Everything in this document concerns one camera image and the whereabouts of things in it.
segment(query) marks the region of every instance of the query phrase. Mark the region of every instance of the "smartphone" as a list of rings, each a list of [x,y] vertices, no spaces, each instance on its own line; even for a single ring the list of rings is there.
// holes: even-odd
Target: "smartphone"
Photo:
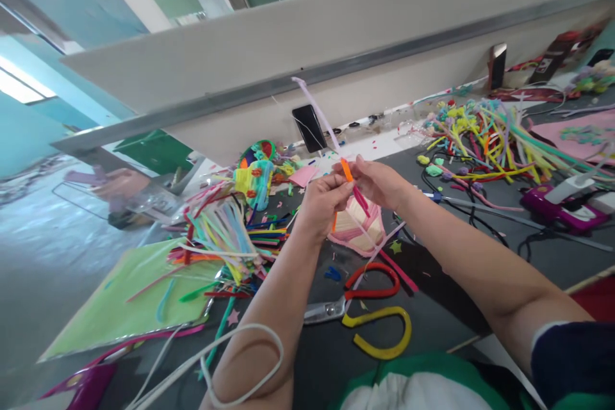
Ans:
[[[613,55],[613,49],[603,48],[594,54],[594,57],[587,63],[588,66],[594,67],[600,61],[606,61]]]
[[[506,44],[494,45],[489,54],[489,81],[488,89],[497,90],[504,84],[504,70],[506,68]]]
[[[299,127],[308,152],[316,152],[327,147],[325,136],[311,104],[293,109],[293,118]]]

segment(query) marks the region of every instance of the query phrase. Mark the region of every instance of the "scissor blade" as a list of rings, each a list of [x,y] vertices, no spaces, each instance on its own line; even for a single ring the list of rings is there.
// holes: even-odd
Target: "scissor blade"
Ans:
[[[308,304],[303,315],[303,324],[320,324],[342,317],[344,315],[345,301],[345,298],[342,297],[334,302]]]

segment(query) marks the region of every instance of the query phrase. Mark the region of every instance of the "scissor handle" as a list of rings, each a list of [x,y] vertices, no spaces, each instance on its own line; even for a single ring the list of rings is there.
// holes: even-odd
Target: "scissor handle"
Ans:
[[[372,320],[389,317],[391,315],[399,315],[404,319],[404,334],[397,345],[388,349],[379,349],[369,344],[358,334],[354,335],[353,342],[361,348],[363,352],[375,359],[392,360],[400,356],[406,350],[408,343],[410,343],[410,336],[412,335],[412,322],[410,322],[410,316],[404,309],[399,306],[391,306],[359,317],[349,317],[348,314],[346,314],[341,322],[349,328],[354,328],[358,325],[371,322]]]
[[[393,286],[383,290],[350,290],[350,287],[357,281],[361,274],[371,270],[379,270],[386,273],[393,281]],[[397,277],[397,274],[392,268],[385,264],[369,263],[365,268],[360,268],[357,272],[352,274],[352,277],[346,282],[345,288],[348,290],[344,293],[347,300],[352,298],[388,298],[399,291],[399,277]]]

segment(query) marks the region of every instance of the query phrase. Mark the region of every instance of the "yellow scissor handle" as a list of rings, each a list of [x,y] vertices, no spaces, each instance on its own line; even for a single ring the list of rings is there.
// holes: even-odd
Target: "yellow scissor handle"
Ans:
[[[400,356],[401,353],[406,350],[408,343],[410,342],[410,336],[412,335],[412,323],[410,322],[410,316],[404,309],[399,306],[385,307],[376,312],[359,317],[350,317],[348,314],[345,314],[341,322],[348,328],[354,328],[359,325],[366,324],[367,322],[371,322],[372,320],[389,317],[392,315],[399,315],[404,319],[404,335],[402,336],[402,340],[396,346],[389,349],[378,349],[362,339],[362,337],[358,334],[354,335],[353,339],[354,343],[361,348],[365,354],[372,356],[374,359],[392,360]]]

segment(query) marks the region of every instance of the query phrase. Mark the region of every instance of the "hand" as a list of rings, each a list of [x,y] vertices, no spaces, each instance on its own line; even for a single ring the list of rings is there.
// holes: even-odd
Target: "hand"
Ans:
[[[318,242],[331,232],[335,213],[344,211],[353,183],[338,174],[329,174],[312,181],[297,213],[294,233],[307,234]]]
[[[365,161],[361,155],[349,162],[350,172],[357,186],[367,199],[384,208],[397,211],[412,185],[399,173],[383,163]],[[333,171],[343,174],[341,163],[333,165]]]

